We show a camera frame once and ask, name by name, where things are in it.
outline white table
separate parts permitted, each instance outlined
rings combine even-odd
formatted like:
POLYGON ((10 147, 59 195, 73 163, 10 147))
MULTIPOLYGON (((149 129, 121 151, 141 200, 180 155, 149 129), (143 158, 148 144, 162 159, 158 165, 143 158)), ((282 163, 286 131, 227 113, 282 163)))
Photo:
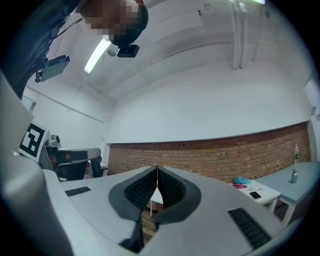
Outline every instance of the white table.
POLYGON ((241 191, 242 193, 244 193, 248 197, 252 198, 252 200, 254 200, 254 198, 250 195, 250 193, 253 191, 256 191, 261 196, 261 198, 254 200, 254 201, 256 201, 257 203, 259 203, 261 205, 271 203, 269 206, 269 210, 270 210, 270 212, 273 213, 275 210, 276 204, 277 204, 278 197, 280 196, 281 193, 268 187, 268 186, 262 185, 261 183, 255 181, 255 180, 251 180, 251 181, 252 181, 251 184, 246 184, 247 187, 235 188, 235 189, 241 191), (249 189, 252 187, 255 189, 258 188, 261 190, 250 191, 249 189))
POLYGON ((288 205, 283 224, 288 225, 296 205, 318 184, 320 162, 302 162, 258 178, 257 181, 281 193, 279 199, 288 205), (298 170, 296 183, 291 183, 293 169, 298 170))
POLYGON ((152 217, 152 201, 159 203, 159 204, 164 204, 164 201, 162 200, 161 193, 158 189, 158 187, 155 189, 151 199, 150 199, 150 217, 152 217))

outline vent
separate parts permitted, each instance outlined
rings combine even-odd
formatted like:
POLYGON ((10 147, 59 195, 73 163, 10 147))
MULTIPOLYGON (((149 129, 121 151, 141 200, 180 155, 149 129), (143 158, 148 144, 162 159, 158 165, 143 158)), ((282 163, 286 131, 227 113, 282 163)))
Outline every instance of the vent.
POLYGON ((251 218, 242 208, 228 212, 243 235, 254 249, 257 249, 271 240, 270 236, 251 218))
POLYGON ((87 186, 83 186, 83 187, 67 190, 67 191, 65 191, 65 193, 68 197, 71 197, 71 196, 75 196, 75 195, 78 195, 78 194, 81 194, 81 193, 84 193, 84 192, 87 192, 90 190, 91 189, 88 188, 87 186))

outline red brick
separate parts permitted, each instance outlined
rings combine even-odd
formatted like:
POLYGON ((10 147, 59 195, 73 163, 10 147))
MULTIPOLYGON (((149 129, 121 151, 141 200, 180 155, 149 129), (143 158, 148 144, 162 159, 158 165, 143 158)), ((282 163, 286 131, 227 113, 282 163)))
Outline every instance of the red brick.
POLYGON ((292 165, 295 143, 301 161, 310 161, 306 123, 223 139, 111 144, 108 174, 164 165, 226 182, 254 179, 292 165))

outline bottle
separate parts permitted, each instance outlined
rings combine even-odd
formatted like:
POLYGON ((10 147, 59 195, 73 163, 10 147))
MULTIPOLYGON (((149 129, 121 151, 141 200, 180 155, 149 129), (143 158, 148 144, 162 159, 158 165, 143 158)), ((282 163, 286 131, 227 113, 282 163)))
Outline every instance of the bottle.
POLYGON ((293 169, 292 176, 291 176, 291 183, 296 183, 298 179, 298 170, 293 169))
POLYGON ((294 148, 294 164, 300 163, 300 150, 297 144, 295 144, 294 148))

